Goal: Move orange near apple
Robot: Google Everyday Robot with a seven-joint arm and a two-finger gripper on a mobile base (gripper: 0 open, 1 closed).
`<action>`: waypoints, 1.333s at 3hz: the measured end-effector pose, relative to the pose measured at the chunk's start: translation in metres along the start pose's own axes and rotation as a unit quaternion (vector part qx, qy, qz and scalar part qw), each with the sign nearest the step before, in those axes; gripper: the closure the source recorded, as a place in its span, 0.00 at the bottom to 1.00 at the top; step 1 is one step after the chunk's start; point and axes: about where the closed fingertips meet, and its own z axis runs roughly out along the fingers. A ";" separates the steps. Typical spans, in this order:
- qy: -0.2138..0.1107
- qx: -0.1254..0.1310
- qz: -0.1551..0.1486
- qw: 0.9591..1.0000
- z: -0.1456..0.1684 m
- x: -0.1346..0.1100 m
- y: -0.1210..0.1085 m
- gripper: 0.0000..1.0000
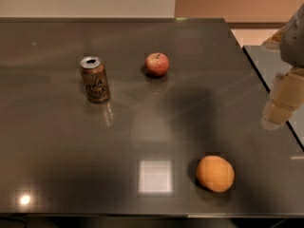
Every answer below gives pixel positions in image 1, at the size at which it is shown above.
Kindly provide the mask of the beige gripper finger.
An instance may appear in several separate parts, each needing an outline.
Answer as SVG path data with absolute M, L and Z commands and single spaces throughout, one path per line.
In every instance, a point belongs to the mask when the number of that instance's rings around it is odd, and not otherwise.
M 271 37 L 265 40 L 262 45 L 263 46 L 278 46 L 282 40 L 284 28 L 280 28 L 277 32 L 275 32 Z
M 285 74 L 277 73 L 261 119 L 267 130 L 283 126 L 304 104 L 304 68 L 292 67 Z

